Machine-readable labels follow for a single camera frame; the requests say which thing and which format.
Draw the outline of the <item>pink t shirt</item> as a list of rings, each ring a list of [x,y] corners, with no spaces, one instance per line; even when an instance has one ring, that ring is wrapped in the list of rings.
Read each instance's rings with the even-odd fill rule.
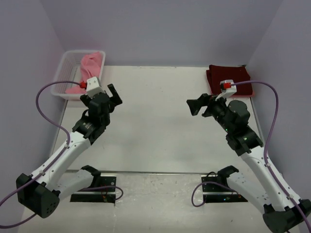
[[[81,72],[81,83],[86,83],[88,79],[92,77],[99,77],[103,56],[97,51],[92,54],[86,54],[81,59],[80,72]],[[66,90],[66,94],[85,94],[86,90],[77,85],[73,85],[71,88]]]

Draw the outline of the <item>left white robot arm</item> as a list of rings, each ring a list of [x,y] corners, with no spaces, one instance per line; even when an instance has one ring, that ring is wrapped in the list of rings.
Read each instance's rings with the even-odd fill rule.
[[[98,86],[80,97],[86,110],[67,134],[65,142],[30,175],[22,173],[17,178],[19,203],[41,218],[49,217],[60,200],[67,196],[84,188],[95,191],[100,187],[99,171],[91,166],[82,167],[68,182],[59,183],[59,180],[68,167],[104,133],[110,124],[110,113],[122,104],[113,84],[107,87],[112,96]]]

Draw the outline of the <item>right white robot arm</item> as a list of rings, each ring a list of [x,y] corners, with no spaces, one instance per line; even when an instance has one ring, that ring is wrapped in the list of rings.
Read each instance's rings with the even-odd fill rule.
[[[259,185],[252,184],[234,166],[227,166],[217,172],[213,181],[223,191],[233,191],[242,195],[262,214],[268,229],[273,233],[285,233],[311,213],[311,202],[301,199],[279,173],[272,175],[275,166],[264,155],[263,142],[249,127],[250,113],[247,105],[240,100],[226,103],[223,97],[202,94],[196,100],[187,100],[192,116],[202,107],[203,117],[213,117],[226,132],[230,148],[249,166]]]

